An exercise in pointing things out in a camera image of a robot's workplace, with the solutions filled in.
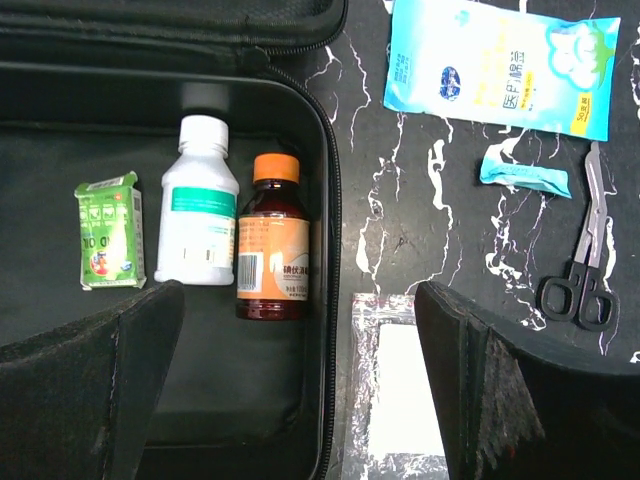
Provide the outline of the white bottle green label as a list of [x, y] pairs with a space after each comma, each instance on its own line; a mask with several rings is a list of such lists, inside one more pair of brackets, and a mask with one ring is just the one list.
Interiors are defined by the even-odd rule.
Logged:
[[237, 197], [227, 124], [208, 115], [181, 120], [177, 161], [163, 174], [154, 280], [185, 285], [234, 282]]

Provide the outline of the red black medicine case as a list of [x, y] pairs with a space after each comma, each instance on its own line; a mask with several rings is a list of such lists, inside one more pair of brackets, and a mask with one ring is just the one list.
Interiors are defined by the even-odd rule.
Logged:
[[[168, 281], [185, 315], [133, 479], [320, 479], [331, 453], [340, 274], [337, 144], [279, 60], [330, 43], [344, 1], [5, 1], [1, 5], [1, 348]], [[234, 282], [157, 282], [163, 174], [181, 120], [228, 126], [239, 183]], [[299, 320], [236, 315], [238, 219], [255, 158], [299, 160], [310, 221]], [[146, 283], [80, 284], [82, 183], [136, 172]]]

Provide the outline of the blue cotton swab bag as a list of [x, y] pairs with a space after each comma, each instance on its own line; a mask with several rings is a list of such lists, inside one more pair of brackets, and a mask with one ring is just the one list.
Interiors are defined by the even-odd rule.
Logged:
[[476, 1], [397, 1], [383, 104], [605, 142], [620, 24]]

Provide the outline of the green wind oil box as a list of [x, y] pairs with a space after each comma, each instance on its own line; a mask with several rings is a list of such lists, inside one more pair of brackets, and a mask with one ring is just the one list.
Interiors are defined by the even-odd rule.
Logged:
[[146, 283], [142, 195], [138, 175], [82, 183], [78, 201], [81, 238], [80, 284], [98, 288], [141, 288]]

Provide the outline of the brown bottle orange cap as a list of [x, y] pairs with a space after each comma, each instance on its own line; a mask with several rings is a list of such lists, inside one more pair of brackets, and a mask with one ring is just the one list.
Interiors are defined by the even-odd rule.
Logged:
[[299, 186], [294, 156], [255, 158], [253, 195], [238, 219], [236, 315], [242, 319], [299, 320], [306, 314], [310, 221]]

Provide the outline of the black handled scissors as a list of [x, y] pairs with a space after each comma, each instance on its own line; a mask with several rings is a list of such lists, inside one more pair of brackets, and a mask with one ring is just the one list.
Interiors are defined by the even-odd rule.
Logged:
[[548, 319], [574, 321], [598, 333], [619, 315], [619, 300], [604, 288], [600, 268], [608, 216], [600, 153], [599, 143], [593, 141], [584, 159], [590, 201], [566, 274], [546, 277], [539, 286], [539, 308]]

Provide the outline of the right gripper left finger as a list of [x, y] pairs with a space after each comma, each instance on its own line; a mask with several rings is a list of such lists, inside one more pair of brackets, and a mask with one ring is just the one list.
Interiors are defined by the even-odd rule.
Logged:
[[184, 315], [168, 281], [2, 346], [2, 478], [135, 478]]

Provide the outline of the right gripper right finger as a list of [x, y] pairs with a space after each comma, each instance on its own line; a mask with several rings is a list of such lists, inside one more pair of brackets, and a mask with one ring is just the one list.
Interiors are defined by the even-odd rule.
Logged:
[[416, 290], [453, 479], [635, 479], [639, 369], [533, 332], [437, 282]]

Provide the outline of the gauze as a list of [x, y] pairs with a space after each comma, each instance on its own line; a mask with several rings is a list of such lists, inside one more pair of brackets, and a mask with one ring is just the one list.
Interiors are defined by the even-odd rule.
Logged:
[[412, 295], [353, 295], [343, 479], [447, 479]]

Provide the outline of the small teal sachet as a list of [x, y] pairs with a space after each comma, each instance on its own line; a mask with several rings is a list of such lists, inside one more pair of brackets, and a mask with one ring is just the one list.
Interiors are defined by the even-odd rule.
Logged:
[[483, 184], [527, 188], [567, 199], [572, 198], [566, 171], [509, 163], [498, 156], [486, 155], [483, 158], [479, 180]]

